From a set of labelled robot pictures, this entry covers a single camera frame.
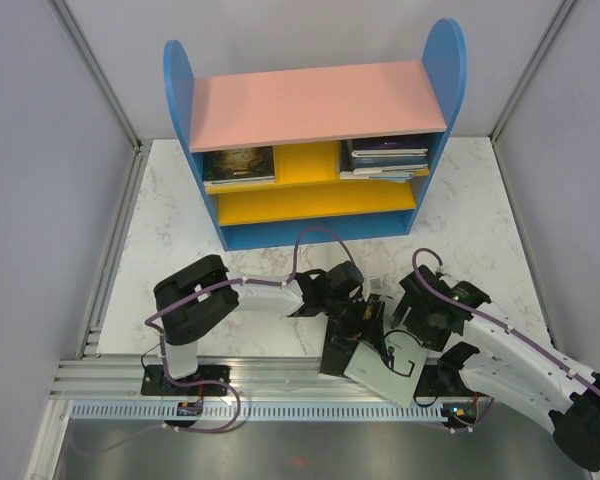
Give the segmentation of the black W.S. book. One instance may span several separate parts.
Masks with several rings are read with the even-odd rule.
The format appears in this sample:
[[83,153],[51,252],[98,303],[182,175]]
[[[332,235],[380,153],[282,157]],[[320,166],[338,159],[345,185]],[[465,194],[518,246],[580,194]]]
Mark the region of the black W.S. book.
[[344,371],[357,348],[363,327],[360,324],[340,324],[329,320],[318,372],[321,375],[344,377]]

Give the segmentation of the grey book with letter G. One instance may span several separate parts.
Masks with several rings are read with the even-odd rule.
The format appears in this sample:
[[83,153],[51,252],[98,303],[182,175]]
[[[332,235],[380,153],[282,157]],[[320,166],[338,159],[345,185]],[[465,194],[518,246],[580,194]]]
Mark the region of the grey book with letter G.
[[387,401],[410,407],[429,350],[401,329],[390,330],[384,340],[392,350],[389,360],[384,361],[371,346],[361,343],[344,369],[344,376]]

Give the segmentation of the teal ocean cover book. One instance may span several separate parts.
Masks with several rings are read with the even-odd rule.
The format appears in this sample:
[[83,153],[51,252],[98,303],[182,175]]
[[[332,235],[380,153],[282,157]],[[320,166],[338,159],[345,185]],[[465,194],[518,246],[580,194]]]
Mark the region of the teal ocean cover book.
[[381,177],[390,174],[399,174],[404,172],[413,172],[414,177],[426,176],[429,173],[429,169],[380,169],[380,168],[366,168],[366,169],[354,169],[351,171],[340,171],[338,176],[341,180],[363,180],[363,179],[376,179],[382,180]]

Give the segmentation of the dark navy book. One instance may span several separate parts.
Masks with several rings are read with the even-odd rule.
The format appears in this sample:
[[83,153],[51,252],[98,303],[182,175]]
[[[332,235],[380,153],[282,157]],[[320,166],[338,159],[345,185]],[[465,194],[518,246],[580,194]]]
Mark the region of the dark navy book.
[[407,156],[376,156],[376,157],[351,157],[352,166],[358,168],[425,168],[428,160],[425,155]]

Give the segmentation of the purple Robinson Crusoe book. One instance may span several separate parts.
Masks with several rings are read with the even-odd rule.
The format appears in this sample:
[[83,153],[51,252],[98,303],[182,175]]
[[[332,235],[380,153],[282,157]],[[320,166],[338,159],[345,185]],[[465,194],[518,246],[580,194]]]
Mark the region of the purple Robinson Crusoe book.
[[427,141],[416,136],[377,137],[348,141],[354,157],[424,155]]

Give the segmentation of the green forest cover book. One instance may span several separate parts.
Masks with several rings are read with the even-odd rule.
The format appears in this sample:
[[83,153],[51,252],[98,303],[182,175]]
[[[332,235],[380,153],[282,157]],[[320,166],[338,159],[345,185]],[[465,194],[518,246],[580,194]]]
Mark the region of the green forest cover book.
[[251,147],[205,152],[206,185],[271,183],[275,180],[273,149]]

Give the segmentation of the yellow book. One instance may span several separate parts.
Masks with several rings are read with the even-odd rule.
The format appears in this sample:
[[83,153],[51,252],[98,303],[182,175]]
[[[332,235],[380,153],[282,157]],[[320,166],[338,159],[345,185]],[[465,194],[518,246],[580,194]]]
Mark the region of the yellow book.
[[239,191],[251,191],[270,188],[275,185],[274,178],[256,179],[255,181],[237,182],[205,182],[204,189],[208,194],[220,194]]

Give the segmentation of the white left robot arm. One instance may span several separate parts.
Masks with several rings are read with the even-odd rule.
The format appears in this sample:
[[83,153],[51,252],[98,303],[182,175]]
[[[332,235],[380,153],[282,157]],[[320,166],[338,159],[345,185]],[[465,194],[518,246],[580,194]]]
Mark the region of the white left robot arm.
[[324,315],[332,327],[325,345],[346,355],[360,343],[387,361],[393,349],[384,339],[383,302],[364,296],[364,278],[350,260],[329,270],[294,271],[270,277],[228,268],[207,255],[160,281],[153,289],[157,329],[166,361],[164,383],[179,395],[199,381],[198,342],[232,313],[270,313],[282,317]]

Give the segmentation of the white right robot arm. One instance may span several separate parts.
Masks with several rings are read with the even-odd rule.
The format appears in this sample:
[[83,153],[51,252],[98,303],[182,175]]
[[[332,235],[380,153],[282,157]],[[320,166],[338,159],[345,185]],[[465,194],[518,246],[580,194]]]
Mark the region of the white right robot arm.
[[426,266],[400,281],[392,322],[439,353],[438,385],[485,394],[537,423],[576,465],[600,471],[600,372],[524,333],[481,289]]

